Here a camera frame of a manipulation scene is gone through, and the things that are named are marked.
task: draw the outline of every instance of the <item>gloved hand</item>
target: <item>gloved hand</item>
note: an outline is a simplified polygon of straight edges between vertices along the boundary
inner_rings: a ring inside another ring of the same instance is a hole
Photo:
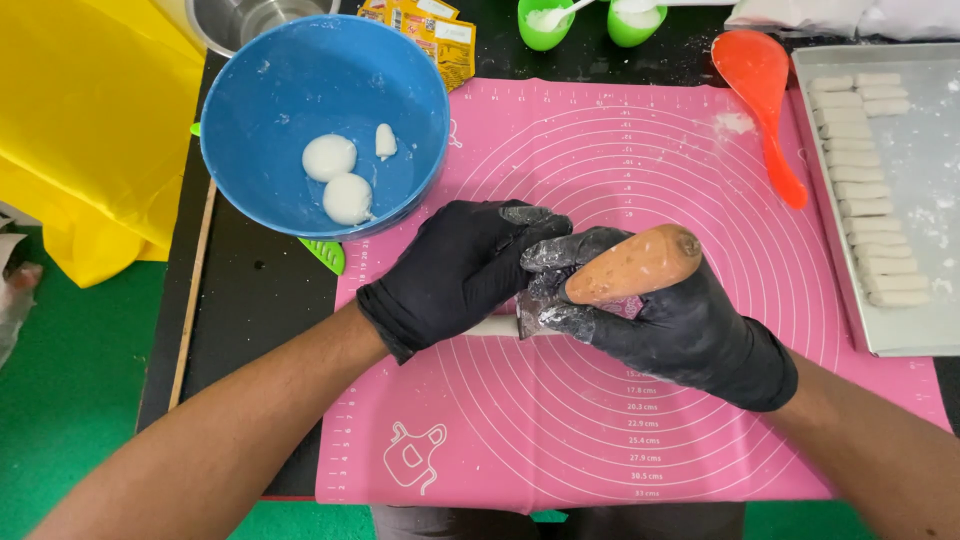
[[[522,201],[453,201],[420,225],[386,275],[357,289],[357,305],[402,364],[526,288],[520,255],[571,231],[565,215]]]
[[[530,292],[543,298],[591,259],[632,236],[594,227],[527,250],[523,268],[538,272]],[[540,313],[547,328],[658,379],[704,390],[754,412],[777,410],[797,391],[797,369],[762,324],[739,315],[703,258],[686,280],[640,296],[634,320],[558,301]]]

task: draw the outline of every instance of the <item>forearm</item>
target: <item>forearm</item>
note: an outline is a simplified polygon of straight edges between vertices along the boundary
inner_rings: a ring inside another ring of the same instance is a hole
[[[883,538],[960,538],[960,441],[799,355],[768,420]]]
[[[138,434],[31,537],[227,537],[326,409],[385,355],[347,305]]]

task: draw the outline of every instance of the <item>green cup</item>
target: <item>green cup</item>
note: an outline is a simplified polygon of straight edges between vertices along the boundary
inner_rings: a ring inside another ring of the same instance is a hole
[[[616,0],[610,2],[610,9],[607,11],[607,33],[610,34],[610,39],[621,47],[636,47],[646,41],[663,24],[663,19],[666,18],[666,6],[657,6],[657,11],[660,12],[660,22],[650,28],[637,28],[630,26],[616,16],[613,11],[615,5]]]
[[[520,27],[520,37],[528,47],[535,51],[549,51],[557,46],[570,30],[576,13],[569,15],[566,22],[557,25],[553,32],[540,32],[530,28],[527,24],[527,15],[536,10],[552,10],[554,8],[569,8],[573,0],[520,0],[516,5],[516,22]]]

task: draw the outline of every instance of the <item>green floor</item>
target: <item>green floor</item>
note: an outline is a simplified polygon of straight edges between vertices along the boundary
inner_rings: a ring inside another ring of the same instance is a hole
[[[0,369],[0,540],[20,538],[133,433],[166,265],[138,262],[77,288],[32,233],[45,268],[30,319]],[[231,536],[373,539],[359,506],[259,503]],[[873,538],[841,503],[752,503],[748,540]]]

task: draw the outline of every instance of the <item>dough piece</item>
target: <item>dough piece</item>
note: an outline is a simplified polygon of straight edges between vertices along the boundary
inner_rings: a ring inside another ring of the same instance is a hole
[[[820,109],[813,112],[813,121],[818,128],[828,122],[866,122],[867,114],[863,109],[854,108]]]
[[[866,122],[829,122],[820,128],[821,138],[873,138]]]
[[[915,258],[862,257],[856,260],[861,276],[881,274],[913,274],[917,271]]]
[[[843,230],[847,233],[869,233],[873,231],[899,233],[900,220],[896,217],[887,216],[845,217],[843,218]]]
[[[373,219],[370,213],[372,201],[370,185],[353,173],[333,177],[324,188],[324,211],[340,225],[360,225]]]
[[[860,244],[853,247],[853,254],[860,258],[882,257],[882,258],[908,258],[913,255],[913,250],[906,244],[897,246],[881,246],[880,244]]]
[[[834,107],[863,107],[863,98],[855,92],[810,92],[810,105],[813,109]]]
[[[330,182],[333,177],[353,170],[357,147],[342,135],[318,136],[303,149],[303,170],[317,182]]]
[[[881,246],[898,246],[906,244],[906,236],[903,233],[891,233],[885,231],[883,233],[877,231],[871,231],[868,233],[850,233],[847,234],[847,241],[850,242],[852,246],[858,246],[860,244],[880,244]]]
[[[883,182],[883,169],[880,167],[838,165],[831,167],[829,174],[834,182]]]
[[[813,81],[810,81],[806,89],[811,92],[836,92],[849,90],[851,86],[853,86],[853,77],[850,75],[842,75],[840,77],[817,77]]]
[[[919,290],[884,290],[867,295],[877,307],[914,307],[930,302],[930,295]]]
[[[827,152],[827,167],[835,165],[877,167],[880,165],[880,155],[873,150],[831,150]]]
[[[923,274],[900,274],[898,276],[864,276],[863,288],[867,292],[883,290],[924,290],[930,280]]]
[[[376,156],[381,161],[396,154],[396,136],[390,124],[380,124],[376,127]]]
[[[563,332],[542,328],[535,335],[560,335]],[[480,323],[465,331],[463,335],[502,335],[504,337],[520,337],[516,329],[515,315],[491,315]]]
[[[905,99],[877,99],[863,104],[863,111],[870,117],[906,114],[908,110],[910,102]]]
[[[900,73],[857,73],[853,76],[853,84],[862,86],[898,86]]]
[[[832,138],[824,143],[826,150],[873,150],[876,148],[871,140],[862,138]]]
[[[860,217],[861,215],[886,215],[894,211],[890,199],[849,199],[840,201],[840,215],[844,217]]]
[[[910,95],[910,92],[907,92],[899,86],[864,86],[858,88],[856,93],[860,94],[860,97],[863,98],[864,102],[875,100],[875,99],[893,99],[896,97],[906,97]]]
[[[837,199],[879,199],[890,196],[890,187],[883,182],[838,182],[833,185]]]

